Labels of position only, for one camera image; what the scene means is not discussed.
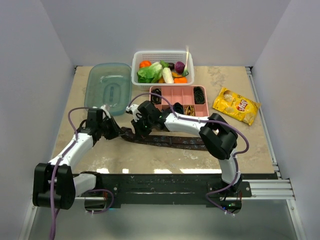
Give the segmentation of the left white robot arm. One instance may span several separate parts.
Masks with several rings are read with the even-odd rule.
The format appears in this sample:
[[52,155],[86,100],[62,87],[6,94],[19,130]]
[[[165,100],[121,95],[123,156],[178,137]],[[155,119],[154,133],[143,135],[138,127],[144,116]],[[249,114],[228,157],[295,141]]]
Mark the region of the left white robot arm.
[[74,177],[72,170],[100,138],[112,140],[124,132],[107,110],[96,107],[88,108],[87,118],[74,131],[71,141],[55,158],[35,167],[32,191],[35,206],[68,210],[75,197],[85,192],[99,196],[103,192],[104,184],[94,174]]

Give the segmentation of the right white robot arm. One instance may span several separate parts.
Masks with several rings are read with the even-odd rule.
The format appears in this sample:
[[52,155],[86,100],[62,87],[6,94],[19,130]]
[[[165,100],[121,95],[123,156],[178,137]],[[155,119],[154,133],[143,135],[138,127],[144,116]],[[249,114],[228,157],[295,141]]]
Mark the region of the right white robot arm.
[[223,191],[233,197],[241,190],[238,182],[241,174],[236,158],[238,134],[220,115],[188,117],[175,112],[173,108],[160,111],[148,100],[127,106],[126,112],[133,116],[131,124],[139,137],[148,136],[154,129],[200,137],[206,150],[219,161],[223,187],[214,193]]

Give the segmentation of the dark patterned necktie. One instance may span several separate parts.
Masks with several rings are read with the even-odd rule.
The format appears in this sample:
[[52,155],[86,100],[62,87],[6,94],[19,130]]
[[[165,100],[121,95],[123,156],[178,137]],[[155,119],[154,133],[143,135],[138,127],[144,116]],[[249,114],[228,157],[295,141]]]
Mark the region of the dark patterned necktie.
[[121,137],[131,143],[149,145],[156,147],[167,147],[182,150],[206,151],[207,148],[200,137],[169,136],[169,135],[148,135],[139,137],[133,133],[131,128],[122,127],[124,135]]

